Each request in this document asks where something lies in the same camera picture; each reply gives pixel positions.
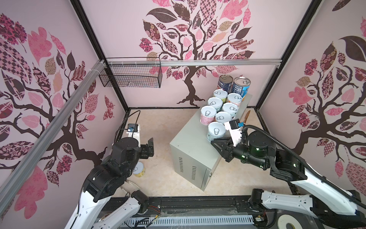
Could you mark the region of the orange labelled can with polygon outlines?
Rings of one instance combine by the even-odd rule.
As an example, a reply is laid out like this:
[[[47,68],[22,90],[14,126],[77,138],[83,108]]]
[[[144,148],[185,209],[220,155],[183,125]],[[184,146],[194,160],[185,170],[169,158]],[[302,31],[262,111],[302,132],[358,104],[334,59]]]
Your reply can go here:
[[[221,111],[215,115],[215,121],[222,124],[229,122],[231,120],[232,116],[228,112]]]

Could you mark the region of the pink small can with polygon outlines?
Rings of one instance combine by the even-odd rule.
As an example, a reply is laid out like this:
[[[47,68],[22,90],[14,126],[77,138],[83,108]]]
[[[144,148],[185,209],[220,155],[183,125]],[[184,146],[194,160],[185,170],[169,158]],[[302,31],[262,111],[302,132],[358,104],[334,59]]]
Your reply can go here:
[[[208,126],[215,119],[217,110],[212,106],[203,106],[201,108],[200,122],[204,126]]]

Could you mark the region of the white small can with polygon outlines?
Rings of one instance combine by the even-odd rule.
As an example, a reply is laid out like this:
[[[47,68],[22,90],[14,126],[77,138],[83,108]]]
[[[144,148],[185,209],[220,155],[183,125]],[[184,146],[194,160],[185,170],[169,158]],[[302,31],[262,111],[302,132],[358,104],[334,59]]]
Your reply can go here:
[[[239,107],[233,103],[225,103],[222,106],[222,111],[229,113],[232,118],[234,118],[236,116],[238,110],[239,110]]]

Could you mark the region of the pink labelled can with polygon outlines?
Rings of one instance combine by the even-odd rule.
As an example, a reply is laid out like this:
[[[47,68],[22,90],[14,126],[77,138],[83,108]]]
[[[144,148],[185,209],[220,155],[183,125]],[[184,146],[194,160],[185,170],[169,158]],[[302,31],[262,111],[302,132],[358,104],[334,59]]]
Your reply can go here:
[[[237,106],[240,106],[242,101],[243,101],[242,96],[240,94],[237,94],[237,93],[230,93],[230,94],[228,94],[228,96],[226,98],[227,103],[232,103],[232,104],[235,104]]]

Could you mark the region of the green labelled small can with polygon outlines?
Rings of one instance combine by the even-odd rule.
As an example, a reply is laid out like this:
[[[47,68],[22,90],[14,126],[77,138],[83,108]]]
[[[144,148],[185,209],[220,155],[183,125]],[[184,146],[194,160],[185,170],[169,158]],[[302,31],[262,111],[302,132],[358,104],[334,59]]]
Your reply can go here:
[[[213,92],[214,97],[219,98],[223,101],[223,103],[226,103],[228,92],[222,89],[216,89]]]

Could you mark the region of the large blue labelled can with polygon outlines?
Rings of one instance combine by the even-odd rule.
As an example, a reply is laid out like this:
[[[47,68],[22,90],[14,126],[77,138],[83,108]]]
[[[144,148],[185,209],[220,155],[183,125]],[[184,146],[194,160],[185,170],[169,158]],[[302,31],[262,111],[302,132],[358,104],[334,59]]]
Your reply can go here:
[[[243,76],[237,77],[233,81],[231,93],[236,93],[241,95],[242,100],[244,100],[245,96],[247,95],[247,92],[249,90],[249,87],[251,85],[251,81]]]

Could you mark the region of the dark tomato can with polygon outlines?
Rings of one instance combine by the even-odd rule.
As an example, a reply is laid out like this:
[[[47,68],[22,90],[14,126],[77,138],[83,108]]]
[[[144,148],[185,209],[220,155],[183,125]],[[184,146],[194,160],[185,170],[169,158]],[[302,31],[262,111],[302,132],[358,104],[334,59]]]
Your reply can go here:
[[[233,77],[230,75],[221,75],[218,80],[217,89],[224,90],[228,93],[231,92],[232,84],[233,84]]]

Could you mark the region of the yellow labelled can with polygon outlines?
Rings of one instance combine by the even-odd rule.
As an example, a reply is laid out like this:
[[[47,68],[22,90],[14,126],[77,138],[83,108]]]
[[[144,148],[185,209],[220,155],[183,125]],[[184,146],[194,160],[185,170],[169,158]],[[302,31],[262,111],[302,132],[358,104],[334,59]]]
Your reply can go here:
[[[138,162],[132,172],[132,174],[136,177],[142,177],[146,173],[145,166],[142,162]]]

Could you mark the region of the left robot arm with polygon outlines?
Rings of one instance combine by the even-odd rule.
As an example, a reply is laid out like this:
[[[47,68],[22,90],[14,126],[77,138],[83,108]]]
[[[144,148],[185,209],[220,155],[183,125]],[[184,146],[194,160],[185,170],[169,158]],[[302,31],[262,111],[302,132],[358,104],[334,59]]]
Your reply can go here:
[[[137,213],[145,213],[149,198],[140,190],[104,219],[97,217],[116,190],[132,175],[139,159],[154,156],[153,138],[141,145],[132,137],[124,137],[112,146],[112,153],[86,177],[79,194],[78,205],[70,217],[67,229],[117,229]]]

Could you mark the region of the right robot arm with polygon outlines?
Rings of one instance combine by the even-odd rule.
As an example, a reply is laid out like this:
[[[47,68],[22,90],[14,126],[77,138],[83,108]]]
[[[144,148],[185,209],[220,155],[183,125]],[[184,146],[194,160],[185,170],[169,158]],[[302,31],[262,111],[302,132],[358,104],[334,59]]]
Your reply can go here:
[[[253,189],[249,207],[256,212],[286,210],[312,216],[336,229],[361,228],[366,217],[358,192],[343,190],[316,172],[301,156],[266,131],[238,120],[211,123],[207,139],[225,161],[238,159],[307,193],[276,194]]]

